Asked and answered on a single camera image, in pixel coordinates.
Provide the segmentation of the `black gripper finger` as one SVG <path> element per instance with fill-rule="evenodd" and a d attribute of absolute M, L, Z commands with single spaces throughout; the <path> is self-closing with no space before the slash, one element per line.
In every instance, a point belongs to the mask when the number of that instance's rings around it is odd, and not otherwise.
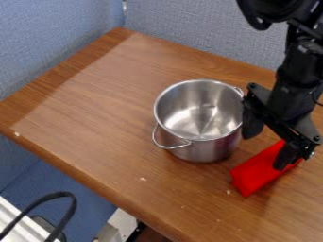
<path fill-rule="evenodd" d="M 251 139 L 258 136 L 264 129 L 264 125 L 262 115 L 244 107 L 242 112 L 242 138 Z"/>
<path fill-rule="evenodd" d="M 298 161 L 304 160 L 307 155 L 307 149 L 307 145 L 284 143 L 276 155 L 272 167 L 276 170 L 283 171 L 290 164 L 296 164 Z"/>

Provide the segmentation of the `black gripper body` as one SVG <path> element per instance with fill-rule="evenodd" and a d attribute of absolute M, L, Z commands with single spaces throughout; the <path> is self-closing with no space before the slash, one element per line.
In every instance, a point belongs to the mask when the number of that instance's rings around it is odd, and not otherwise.
<path fill-rule="evenodd" d="M 314 85 L 292 85 L 278 80 L 271 90 L 251 82 L 242 100 L 243 107 L 262 115 L 266 126 L 286 143 L 308 146 L 304 160 L 311 157 L 323 140 L 311 120 L 311 112 L 322 92 L 320 82 Z"/>

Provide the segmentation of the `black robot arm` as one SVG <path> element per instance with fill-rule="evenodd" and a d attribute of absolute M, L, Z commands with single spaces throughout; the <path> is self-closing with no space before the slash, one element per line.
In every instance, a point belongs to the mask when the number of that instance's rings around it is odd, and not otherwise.
<path fill-rule="evenodd" d="M 307 160 L 323 143 L 311 121 L 323 106 L 323 0 L 236 0 L 242 15 L 258 30 L 287 23 L 286 57 L 271 89 L 251 82 L 243 97 L 242 137 L 270 128 L 286 144 L 272 168 L 283 170 Z"/>

